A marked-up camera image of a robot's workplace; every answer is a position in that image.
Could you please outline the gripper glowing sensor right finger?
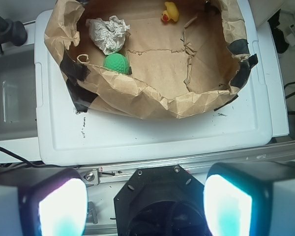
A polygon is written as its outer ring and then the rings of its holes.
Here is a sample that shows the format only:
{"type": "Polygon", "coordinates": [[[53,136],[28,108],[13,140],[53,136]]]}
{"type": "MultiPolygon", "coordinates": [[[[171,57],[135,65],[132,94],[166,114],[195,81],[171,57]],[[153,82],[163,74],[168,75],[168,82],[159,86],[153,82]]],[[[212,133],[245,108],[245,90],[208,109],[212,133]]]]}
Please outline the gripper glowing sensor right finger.
{"type": "Polygon", "coordinates": [[[204,212],[214,236],[295,236],[295,161],[213,164],[204,212]]]}

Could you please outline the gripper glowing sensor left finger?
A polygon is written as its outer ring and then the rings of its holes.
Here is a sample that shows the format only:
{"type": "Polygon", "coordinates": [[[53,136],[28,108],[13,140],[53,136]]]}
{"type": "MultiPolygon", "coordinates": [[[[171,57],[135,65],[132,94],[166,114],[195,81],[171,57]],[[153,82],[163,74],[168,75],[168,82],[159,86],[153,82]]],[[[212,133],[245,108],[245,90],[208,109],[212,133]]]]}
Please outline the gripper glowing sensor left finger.
{"type": "Polygon", "coordinates": [[[0,236],[81,236],[87,211],[73,168],[0,168],[0,236]]]}

